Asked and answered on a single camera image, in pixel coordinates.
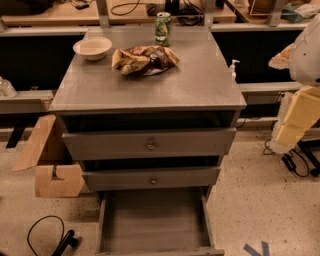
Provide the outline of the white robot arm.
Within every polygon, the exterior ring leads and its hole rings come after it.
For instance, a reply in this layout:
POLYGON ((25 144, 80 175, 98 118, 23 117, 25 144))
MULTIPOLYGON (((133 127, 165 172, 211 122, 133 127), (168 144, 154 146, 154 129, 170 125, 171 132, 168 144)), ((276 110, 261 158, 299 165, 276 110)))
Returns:
POLYGON ((314 19, 296 38, 269 61, 275 69, 289 69, 290 77, 302 87, 281 100, 270 142, 276 153, 293 149, 320 119, 320 31, 314 19))

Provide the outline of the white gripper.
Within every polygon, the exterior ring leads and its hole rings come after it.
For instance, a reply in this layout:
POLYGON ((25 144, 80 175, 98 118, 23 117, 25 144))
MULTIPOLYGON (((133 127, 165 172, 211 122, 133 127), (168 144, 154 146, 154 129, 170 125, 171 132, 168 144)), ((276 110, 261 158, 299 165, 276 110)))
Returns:
POLYGON ((320 119, 320 88, 304 86, 292 95, 282 122, 274 125, 270 148, 283 154, 292 150, 303 138, 305 131, 320 119))

